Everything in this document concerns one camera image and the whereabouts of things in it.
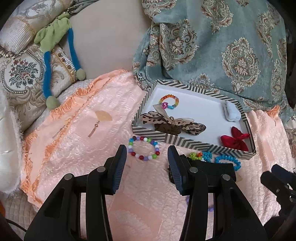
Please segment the black velvet bow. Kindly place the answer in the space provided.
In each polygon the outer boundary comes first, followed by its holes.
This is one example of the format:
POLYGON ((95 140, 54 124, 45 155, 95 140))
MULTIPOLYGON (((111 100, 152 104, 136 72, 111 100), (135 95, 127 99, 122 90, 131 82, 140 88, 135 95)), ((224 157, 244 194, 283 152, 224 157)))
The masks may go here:
POLYGON ((198 170, 205 173, 209 186, 218 185, 218 179, 224 174, 229 175, 232 180, 236 182, 234 166, 231 163, 209 163, 200 160, 191 160, 184 154, 180 155, 180 158, 185 164, 189 164, 189 167, 196 167, 198 170))

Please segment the red velvet bow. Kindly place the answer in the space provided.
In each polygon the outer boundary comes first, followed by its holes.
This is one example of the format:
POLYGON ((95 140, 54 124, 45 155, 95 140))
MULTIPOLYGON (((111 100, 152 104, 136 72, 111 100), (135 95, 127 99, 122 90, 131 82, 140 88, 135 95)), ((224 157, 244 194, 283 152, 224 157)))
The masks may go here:
POLYGON ((248 152, 249 149, 244 140, 249 137, 249 133, 242 133, 238 128, 233 126, 231 128, 231 136, 222 135, 220 140, 224 147, 248 152))

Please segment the light blue fuzzy hair clip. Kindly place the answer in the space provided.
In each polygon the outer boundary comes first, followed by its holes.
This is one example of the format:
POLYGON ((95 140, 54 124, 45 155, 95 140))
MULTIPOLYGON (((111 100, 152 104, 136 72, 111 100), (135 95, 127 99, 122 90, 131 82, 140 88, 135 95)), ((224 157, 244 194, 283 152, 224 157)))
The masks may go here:
POLYGON ((234 103, 225 101, 223 109, 227 121, 238 122, 241 120, 241 113, 234 103))

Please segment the peach satin quilted bedspread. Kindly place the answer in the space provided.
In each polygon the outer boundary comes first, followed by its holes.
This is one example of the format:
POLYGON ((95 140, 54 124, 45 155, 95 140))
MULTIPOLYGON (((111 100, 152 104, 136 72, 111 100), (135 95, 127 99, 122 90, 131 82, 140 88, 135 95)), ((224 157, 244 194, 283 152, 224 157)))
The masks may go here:
MULTIPOLYGON (((119 69, 71 85, 64 103, 44 112, 23 144, 21 188, 40 208, 61 178, 90 173, 132 136, 132 120, 145 93, 131 72, 119 69)), ((274 164, 295 168, 281 120, 257 110, 247 115, 256 155, 242 161, 237 184, 262 223, 278 214, 276 197, 260 182, 274 164)), ((141 161, 128 156, 119 190, 107 196, 114 240, 178 240, 187 202, 168 178, 168 144, 160 156, 141 161)))

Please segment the chevron striped white tray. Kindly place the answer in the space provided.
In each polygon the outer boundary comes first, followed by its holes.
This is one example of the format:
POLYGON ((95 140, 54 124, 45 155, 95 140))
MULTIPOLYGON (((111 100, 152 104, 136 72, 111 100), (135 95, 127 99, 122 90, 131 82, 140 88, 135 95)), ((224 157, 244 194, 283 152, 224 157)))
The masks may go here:
POLYGON ((147 91, 132 121, 132 131, 138 136, 146 136, 175 146, 249 160, 256 154, 253 136, 244 140, 248 151, 229 149, 222 145, 220 137, 222 135, 230 136, 233 126, 242 133, 252 133, 247 116, 239 101, 194 86, 163 80, 157 80, 147 91), (153 105, 157 104, 161 97, 167 94, 176 96, 180 101, 174 110, 167 110, 168 116, 191 118, 197 123, 202 123, 206 126, 206 129, 201 134, 193 136, 181 132, 175 136, 156 131, 154 125, 142 123, 141 114, 153 111, 153 105), (241 113, 240 121, 227 121, 223 108, 227 101, 236 105, 241 113))

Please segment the white fluffy cushion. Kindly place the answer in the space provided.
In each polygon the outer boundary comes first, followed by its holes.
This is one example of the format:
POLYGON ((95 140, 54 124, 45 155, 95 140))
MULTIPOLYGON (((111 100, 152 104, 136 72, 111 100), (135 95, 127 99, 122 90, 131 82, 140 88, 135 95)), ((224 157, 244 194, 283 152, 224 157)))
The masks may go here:
POLYGON ((22 168, 22 135, 18 115, 1 89, 1 192, 10 194, 19 188, 22 168))

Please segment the leopard print ribbon bow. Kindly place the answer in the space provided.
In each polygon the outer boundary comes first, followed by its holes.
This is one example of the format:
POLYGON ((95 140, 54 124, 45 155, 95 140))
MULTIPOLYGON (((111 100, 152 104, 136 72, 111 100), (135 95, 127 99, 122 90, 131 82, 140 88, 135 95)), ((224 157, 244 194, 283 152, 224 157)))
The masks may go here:
POLYGON ((158 132, 168 133, 177 136, 181 132, 198 136, 206 130, 206 126, 202 123, 196 123, 191 118, 174 118, 169 116, 162 104, 153 105, 154 111, 143 113, 140 120, 143 124, 154 125, 154 129, 158 132))

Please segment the teal paisley blanket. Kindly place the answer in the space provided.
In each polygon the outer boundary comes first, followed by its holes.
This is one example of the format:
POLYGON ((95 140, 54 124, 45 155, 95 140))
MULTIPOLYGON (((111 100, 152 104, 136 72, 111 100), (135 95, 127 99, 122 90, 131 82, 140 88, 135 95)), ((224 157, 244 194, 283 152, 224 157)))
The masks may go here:
POLYGON ((268 1, 142 1, 151 26, 133 59, 147 90, 157 80, 203 87, 240 101, 243 110, 280 107, 285 93, 287 36, 283 15, 268 1))

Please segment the floral embroidered cream pillow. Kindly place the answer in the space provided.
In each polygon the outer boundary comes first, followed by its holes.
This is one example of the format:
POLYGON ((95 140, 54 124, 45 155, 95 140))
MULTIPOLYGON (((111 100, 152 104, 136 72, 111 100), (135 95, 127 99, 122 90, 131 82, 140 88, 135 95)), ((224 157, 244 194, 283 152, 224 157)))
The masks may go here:
MULTIPOLYGON (((67 57, 67 65, 71 59, 61 47, 58 48, 67 57)), ((68 72, 68 68, 52 54, 51 90, 55 97, 67 89, 76 80, 68 72)), ((45 74, 44 54, 36 44, 30 44, 23 53, 15 58, 1 57, 1 88, 3 88, 12 106, 18 113, 21 130, 25 131, 46 109, 43 94, 45 74)))

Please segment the green and blue plush toy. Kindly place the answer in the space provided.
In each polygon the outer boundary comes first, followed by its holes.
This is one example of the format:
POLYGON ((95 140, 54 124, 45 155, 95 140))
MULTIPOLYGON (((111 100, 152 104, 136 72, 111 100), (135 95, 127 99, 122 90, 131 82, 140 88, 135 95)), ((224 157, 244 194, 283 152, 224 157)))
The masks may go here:
POLYGON ((44 54, 45 74, 43 80, 43 94, 46 99, 46 106, 49 110, 60 106, 60 101, 53 95, 51 90, 52 80, 52 54, 68 68, 73 80, 85 80, 86 72, 82 69, 74 47, 74 31, 70 22, 70 14, 63 13, 56 17, 50 24, 39 30, 34 38, 34 43, 40 45, 44 54), (67 65, 68 59, 58 48, 59 42, 67 36, 72 63, 67 65))

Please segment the gold striped bolster pillow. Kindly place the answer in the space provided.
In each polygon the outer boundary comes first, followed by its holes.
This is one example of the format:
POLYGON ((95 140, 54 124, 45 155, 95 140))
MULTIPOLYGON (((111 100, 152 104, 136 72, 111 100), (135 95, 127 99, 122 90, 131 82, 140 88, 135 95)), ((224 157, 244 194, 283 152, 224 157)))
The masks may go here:
POLYGON ((24 1, 1 29, 1 54, 19 54, 36 33, 73 5, 73 1, 24 1))

